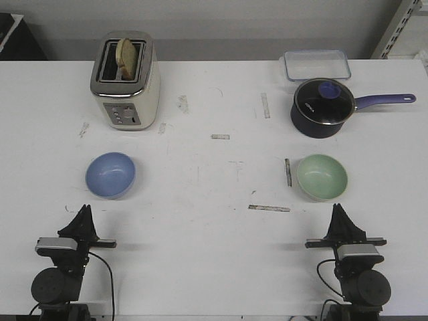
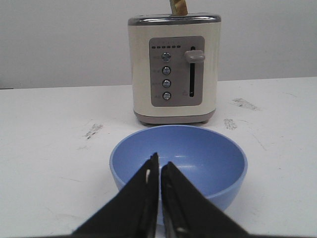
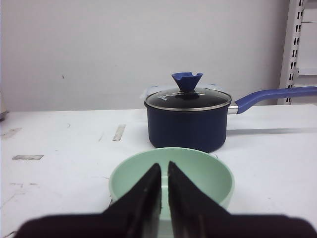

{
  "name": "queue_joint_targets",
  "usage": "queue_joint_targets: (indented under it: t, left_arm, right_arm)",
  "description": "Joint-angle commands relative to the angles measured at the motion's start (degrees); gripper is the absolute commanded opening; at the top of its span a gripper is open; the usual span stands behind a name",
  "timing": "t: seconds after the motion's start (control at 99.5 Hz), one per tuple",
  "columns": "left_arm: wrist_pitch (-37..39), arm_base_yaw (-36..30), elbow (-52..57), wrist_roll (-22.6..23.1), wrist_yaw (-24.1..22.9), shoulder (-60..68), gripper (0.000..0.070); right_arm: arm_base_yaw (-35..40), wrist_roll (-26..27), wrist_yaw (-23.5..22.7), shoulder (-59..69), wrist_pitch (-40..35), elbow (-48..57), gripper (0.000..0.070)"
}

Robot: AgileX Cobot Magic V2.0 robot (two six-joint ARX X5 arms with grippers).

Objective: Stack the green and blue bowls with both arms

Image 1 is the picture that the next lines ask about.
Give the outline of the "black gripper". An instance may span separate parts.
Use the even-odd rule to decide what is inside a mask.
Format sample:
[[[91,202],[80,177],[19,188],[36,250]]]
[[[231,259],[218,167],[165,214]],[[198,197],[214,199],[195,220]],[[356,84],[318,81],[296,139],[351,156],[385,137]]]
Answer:
[[[84,231],[85,215],[88,224],[87,231]],[[92,247],[104,249],[116,248],[115,239],[100,239],[97,236],[91,205],[83,205],[71,222],[65,228],[58,231],[58,235],[77,242],[77,252],[82,264],[89,262],[89,252]]]
[[[306,249],[337,249],[342,245],[360,244],[384,246],[387,244],[387,240],[383,237],[368,237],[365,231],[352,222],[342,205],[335,203],[326,236],[307,239],[304,246]]]

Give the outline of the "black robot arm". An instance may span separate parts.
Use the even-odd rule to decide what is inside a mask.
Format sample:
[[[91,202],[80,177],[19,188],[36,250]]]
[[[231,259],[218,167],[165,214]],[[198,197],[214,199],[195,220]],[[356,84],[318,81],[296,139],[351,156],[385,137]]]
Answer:
[[[377,247],[386,244],[386,239],[382,237],[367,237],[366,232],[352,222],[341,204],[333,204],[326,236],[307,239],[305,242],[308,249],[330,248],[334,253],[334,258],[318,263],[316,271],[320,276],[320,266],[334,262],[334,275],[340,283],[340,291],[335,290],[325,279],[321,281],[343,302],[325,300],[320,313],[321,320],[380,319],[383,306],[391,298],[391,285],[373,267],[384,261]]]
[[[113,249],[116,240],[98,237],[90,205],[83,205],[56,237],[37,240],[35,252],[53,262],[53,267],[39,272],[31,285],[31,295],[41,310],[40,320],[95,320],[87,304],[77,303],[90,256],[101,259],[90,251],[93,247]]]

